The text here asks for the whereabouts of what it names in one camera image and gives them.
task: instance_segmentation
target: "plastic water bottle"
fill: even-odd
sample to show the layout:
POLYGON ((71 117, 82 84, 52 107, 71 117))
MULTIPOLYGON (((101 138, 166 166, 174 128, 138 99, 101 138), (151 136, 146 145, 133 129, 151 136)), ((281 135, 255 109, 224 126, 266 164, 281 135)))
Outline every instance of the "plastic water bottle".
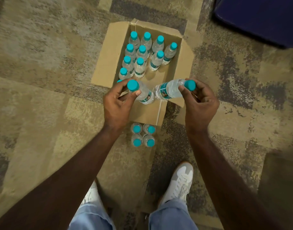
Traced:
POLYGON ((142 144, 142 136, 140 134, 134 134, 131 137, 131 143, 135 147, 139 147, 142 144))
POLYGON ((137 58, 141 57, 144 61, 147 61, 147 51, 144 45, 141 45, 139 47, 139 50, 137 51, 137 58))
POLYGON ((185 86, 190 91, 194 91, 196 84, 193 80, 176 79, 169 82, 162 83, 155 87, 155 96, 161 100, 167 100, 175 97, 182 97, 178 90, 180 85, 185 86))
POLYGON ((151 55, 154 55, 158 51, 164 50, 164 37, 162 35, 157 37, 157 40, 153 43, 151 55))
POLYGON ((127 83, 127 88, 129 92, 134 92, 136 90, 140 90, 141 94, 136 98, 136 100, 140 101, 143 104, 150 104, 154 101, 154 94, 150 91, 142 81, 130 80, 127 83))
POLYGON ((144 124, 143 130, 146 134, 152 135, 156 131, 156 128, 153 125, 144 124))
POLYGON ((142 126, 140 123, 133 123, 130 129, 133 134, 140 134, 142 131, 142 126))
POLYGON ((124 57, 124 60, 122 61, 122 67, 127 69, 131 77, 133 76, 133 62, 131 61, 131 58, 129 56, 124 57))
POLYGON ((147 57, 149 57, 152 48, 152 39, 149 32, 144 33, 144 37, 141 39, 140 45, 144 45, 147 51, 147 57))
POLYGON ((164 51, 164 60, 162 64, 166 65, 170 63, 171 59, 175 56, 177 49, 177 43, 173 42, 169 46, 166 47, 164 51))
POLYGON ((151 59, 151 62, 149 63, 149 68, 152 71, 156 71, 159 66, 162 64, 162 61, 164 59, 164 52, 163 51, 158 51, 156 52, 151 59))
POLYGON ((120 78, 120 80, 130 78, 130 73, 127 72, 126 68, 121 68, 120 69, 119 78, 120 78))
POLYGON ((145 134, 142 137, 142 142, 147 147, 153 147, 155 145, 155 138, 152 135, 145 134))
POLYGON ((138 37, 137 32, 132 31, 130 33, 130 37, 128 39, 128 43, 131 43, 133 45, 133 48, 137 51, 140 46, 140 39, 138 37))
POLYGON ((146 67, 146 64, 145 64, 144 60, 141 57, 139 57, 136 60, 136 63, 134 65, 135 76, 136 77, 143 77, 144 72, 145 72, 145 67, 146 67))
POLYGON ((136 62, 136 51, 134 51, 133 45, 131 43, 126 46, 125 55, 129 56, 133 63, 136 62))

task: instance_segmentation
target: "white sneaker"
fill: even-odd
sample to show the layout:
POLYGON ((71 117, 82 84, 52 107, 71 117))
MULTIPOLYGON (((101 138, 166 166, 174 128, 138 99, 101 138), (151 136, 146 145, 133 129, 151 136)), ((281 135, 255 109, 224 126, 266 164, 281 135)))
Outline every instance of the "white sneaker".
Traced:
POLYGON ((179 198, 186 201, 193 178, 193 166, 189 162, 182 162, 174 171, 171 182, 158 206, 169 200, 179 198))
POLYGON ((97 206, 102 206, 104 208, 104 205, 103 205, 101 198, 99 196, 99 193, 97 191, 97 186, 96 186, 95 181, 93 181, 91 187, 89 188, 83 201, 81 202, 81 205, 83 205, 85 203, 93 203, 97 206))

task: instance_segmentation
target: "open cardboard box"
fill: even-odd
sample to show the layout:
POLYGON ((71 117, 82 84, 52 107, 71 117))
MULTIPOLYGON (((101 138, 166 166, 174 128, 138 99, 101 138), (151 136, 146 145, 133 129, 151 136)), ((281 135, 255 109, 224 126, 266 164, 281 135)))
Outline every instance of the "open cardboard box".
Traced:
MULTIPOLYGON (((151 33, 153 42, 159 35, 162 35, 165 47, 172 42, 176 42, 178 45, 177 53, 168 65, 161 65, 157 71, 153 72, 148 68, 151 59, 149 57, 144 77, 133 76, 134 79, 141 80, 150 90, 153 90, 156 85, 163 82, 189 77, 194 54, 180 32, 169 27, 134 19, 131 22, 109 24, 91 83, 111 88, 118 81, 125 48, 132 31, 136 31, 140 39, 148 31, 151 33)), ((172 98, 169 101, 181 107, 184 106, 182 97, 172 98)), ((134 122, 161 126, 166 107, 167 101, 164 100, 155 99, 154 102, 147 105, 135 101, 129 119, 134 122)))

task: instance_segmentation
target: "jeans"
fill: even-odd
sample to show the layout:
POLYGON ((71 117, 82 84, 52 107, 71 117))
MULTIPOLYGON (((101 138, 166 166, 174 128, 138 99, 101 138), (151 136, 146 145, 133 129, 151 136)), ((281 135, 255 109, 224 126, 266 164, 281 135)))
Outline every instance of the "jeans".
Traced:
MULTIPOLYGON (((187 205, 180 199, 172 199, 151 213, 148 228, 150 230, 198 230, 190 218, 187 205)), ((115 230, 115 226, 101 206, 86 203, 78 208, 68 229, 115 230)))

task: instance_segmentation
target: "forearm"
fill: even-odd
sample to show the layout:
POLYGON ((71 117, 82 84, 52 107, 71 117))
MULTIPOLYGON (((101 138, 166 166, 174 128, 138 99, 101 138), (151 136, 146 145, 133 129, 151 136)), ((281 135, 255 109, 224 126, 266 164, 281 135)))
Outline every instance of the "forearm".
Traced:
POLYGON ((192 134, 188 138, 224 229, 281 229, 207 132, 192 134))
POLYGON ((0 229, 67 229, 119 133, 103 129, 0 218, 0 229))

